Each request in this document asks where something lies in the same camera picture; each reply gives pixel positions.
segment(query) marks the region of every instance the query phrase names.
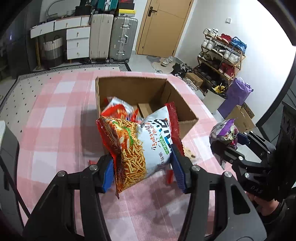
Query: purple snack bag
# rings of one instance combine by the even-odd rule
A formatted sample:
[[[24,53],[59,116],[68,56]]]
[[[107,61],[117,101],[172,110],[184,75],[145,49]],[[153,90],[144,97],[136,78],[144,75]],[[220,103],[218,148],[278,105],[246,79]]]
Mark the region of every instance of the purple snack bag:
[[[224,120],[216,124],[210,133],[210,143],[212,144],[214,141],[218,140],[236,150],[237,134],[239,131],[234,124],[234,120],[235,119]],[[216,154],[214,154],[214,156],[224,169],[226,161]]]

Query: person's hand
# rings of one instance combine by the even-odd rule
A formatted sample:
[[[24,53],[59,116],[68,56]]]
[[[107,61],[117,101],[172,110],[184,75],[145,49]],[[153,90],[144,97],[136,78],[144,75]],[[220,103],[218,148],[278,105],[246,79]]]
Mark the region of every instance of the person's hand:
[[[261,207],[261,214],[262,216],[270,215],[278,206],[279,202],[275,201],[274,199],[271,201],[265,201],[257,196],[254,196],[253,194],[250,194],[246,192],[248,197],[251,201],[255,201],[260,207]]]

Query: wooden door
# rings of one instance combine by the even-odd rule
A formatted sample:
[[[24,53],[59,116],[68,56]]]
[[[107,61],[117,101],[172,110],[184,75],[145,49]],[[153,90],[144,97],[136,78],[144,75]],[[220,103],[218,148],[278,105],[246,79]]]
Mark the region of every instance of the wooden door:
[[[173,56],[182,35],[192,0],[148,0],[139,34],[137,54]]]

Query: pink checkered tablecloth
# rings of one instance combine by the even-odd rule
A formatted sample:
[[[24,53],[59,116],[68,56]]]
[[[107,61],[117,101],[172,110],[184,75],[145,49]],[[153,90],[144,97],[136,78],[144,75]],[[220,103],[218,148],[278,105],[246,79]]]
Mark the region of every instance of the pink checkered tablecloth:
[[[96,127],[95,78],[105,76],[144,76],[168,78],[199,117],[197,124],[182,140],[196,154],[194,164],[208,172],[221,174],[222,168],[212,155],[209,133],[216,120],[193,91],[172,75],[111,72],[106,70],[57,73],[48,79],[23,128],[17,167],[17,187],[30,212],[56,173],[79,172],[88,160],[103,155]],[[115,187],[100,194],[104,217],[112,240],[177,240],[185,218],[189,194],[176,183],[166,185],[158,172],[125,190],[118,200]],[[214,193],[210,193],[208,233],[211,232]],[[79,191],[75,192],[77,233],[83,234]],[[27,218],[21,209],[22,218]]]

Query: silver suitcase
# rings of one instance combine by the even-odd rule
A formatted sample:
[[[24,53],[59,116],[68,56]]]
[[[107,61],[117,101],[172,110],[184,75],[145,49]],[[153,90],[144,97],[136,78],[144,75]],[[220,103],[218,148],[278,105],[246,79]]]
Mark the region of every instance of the silver suitcase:
[[[108,58],[113,23],[112,14],[94,14],[89,37],[89,58]]]
[[[130,17],[115,17],[112,26],[109,58],[129,62],[136,36],[138,20]]]

